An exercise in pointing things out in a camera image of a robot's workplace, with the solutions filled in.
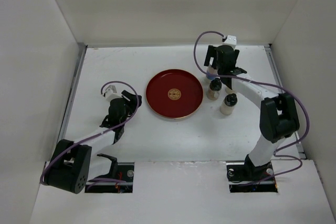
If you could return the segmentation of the silver-capped white blue bottle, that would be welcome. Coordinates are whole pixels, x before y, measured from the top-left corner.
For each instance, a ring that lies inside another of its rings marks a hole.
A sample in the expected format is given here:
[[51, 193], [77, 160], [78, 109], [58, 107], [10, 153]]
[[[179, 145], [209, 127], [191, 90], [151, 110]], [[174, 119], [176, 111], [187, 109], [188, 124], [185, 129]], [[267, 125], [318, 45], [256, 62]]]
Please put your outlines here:
[[209, 65], [206, 70], [206, 79], [208, 81], [212, 81], [216, 78], [216, 76], [217, 76], [217, 69]]

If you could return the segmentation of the black-capped brown spice jar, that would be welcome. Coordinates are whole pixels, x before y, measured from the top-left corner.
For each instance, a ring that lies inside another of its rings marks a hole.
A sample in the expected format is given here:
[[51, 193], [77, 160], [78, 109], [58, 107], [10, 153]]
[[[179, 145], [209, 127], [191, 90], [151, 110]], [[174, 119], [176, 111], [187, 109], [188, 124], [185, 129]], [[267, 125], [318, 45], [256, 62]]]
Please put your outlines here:
[[207, 97], [210, 100], [217, 100], [219, 98], [222, 89], [222, 82], [220, 78], [213, 79], [208, 87]]

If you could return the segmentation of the black-capped white spice jar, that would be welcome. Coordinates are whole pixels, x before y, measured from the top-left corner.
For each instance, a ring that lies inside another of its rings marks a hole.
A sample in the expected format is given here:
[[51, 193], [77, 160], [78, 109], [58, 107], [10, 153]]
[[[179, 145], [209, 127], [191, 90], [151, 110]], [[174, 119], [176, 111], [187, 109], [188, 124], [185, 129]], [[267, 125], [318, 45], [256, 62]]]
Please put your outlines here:
[[235, 108], [235, 106], [236, 106], [236, 104], [237, 104], [237, 102], [238, 102], [238, 99], [237, 99], [237, 95], [236, 94], [234, 94], [234, 93], [228, 94], [224, 98], [224, 100], [223, 100], [223, 102], [222, 102], [222, 104], [221, 104], [221, 106], [219, 108], [220, 112], [223, 115], [231, 115], [232, 112], [233, 112], [233, 110], [234, 110], [234, 108]]

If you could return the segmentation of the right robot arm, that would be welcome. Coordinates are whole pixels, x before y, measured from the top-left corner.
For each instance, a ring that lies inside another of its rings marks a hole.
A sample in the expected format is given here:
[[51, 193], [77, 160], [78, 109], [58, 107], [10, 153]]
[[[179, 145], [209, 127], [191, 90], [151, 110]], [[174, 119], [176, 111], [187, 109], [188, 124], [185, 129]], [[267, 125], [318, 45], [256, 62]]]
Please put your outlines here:
[[246, 70], [237, 67], [239, 50], [230, 45], [209, 45], [204, 66], [215, 70], [215, 81], [233, 91], [233, 96], [242, 94], [260, 111], [260, 138], [247, 154], [242, 165], [228, 167], [227, 177], [231, 182], [250, 182], [265, 179], [271, 158], [277, 148], [299, 130], [300, 123], [293, 94], [270, 90], [271, 83], [252, 80]]

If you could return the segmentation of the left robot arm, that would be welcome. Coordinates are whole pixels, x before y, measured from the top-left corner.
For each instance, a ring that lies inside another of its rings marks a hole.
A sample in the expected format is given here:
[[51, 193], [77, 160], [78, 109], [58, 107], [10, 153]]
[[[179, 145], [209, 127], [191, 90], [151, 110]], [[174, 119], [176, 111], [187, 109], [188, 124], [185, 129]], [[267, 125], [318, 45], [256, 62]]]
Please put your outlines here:
[[62, 139], [57, 143], [41, 175], [41, 184], [78, 194], [98, 183], [126, 183], [118, 172], [117, 158], [102, 151], [122, 138], [125, 124], [141, 104], [140, 95], [125, 90], [113, 96], [108, 114], [91, 136], [76, 141]]

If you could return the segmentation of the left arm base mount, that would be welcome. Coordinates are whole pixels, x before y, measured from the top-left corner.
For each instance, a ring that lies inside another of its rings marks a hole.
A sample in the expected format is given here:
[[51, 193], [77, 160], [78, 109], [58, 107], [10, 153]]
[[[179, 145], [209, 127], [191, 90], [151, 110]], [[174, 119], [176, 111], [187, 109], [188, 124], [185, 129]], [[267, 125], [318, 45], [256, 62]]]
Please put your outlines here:
[[119, 162], [107, 154], [98, 154], [90, 162], [86, 193], [124, 194], [133, 192], [134, 163]]

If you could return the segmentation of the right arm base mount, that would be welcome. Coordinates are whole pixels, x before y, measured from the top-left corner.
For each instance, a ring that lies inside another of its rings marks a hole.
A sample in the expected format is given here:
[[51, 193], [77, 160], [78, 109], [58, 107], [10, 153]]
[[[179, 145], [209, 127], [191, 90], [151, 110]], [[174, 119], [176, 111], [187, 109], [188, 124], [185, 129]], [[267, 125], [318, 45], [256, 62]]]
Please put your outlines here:
[[253, 168], [244, 162], [227, 163], [227, 179], [231, 193], [277, 193], [277, 183], [271, 162]]

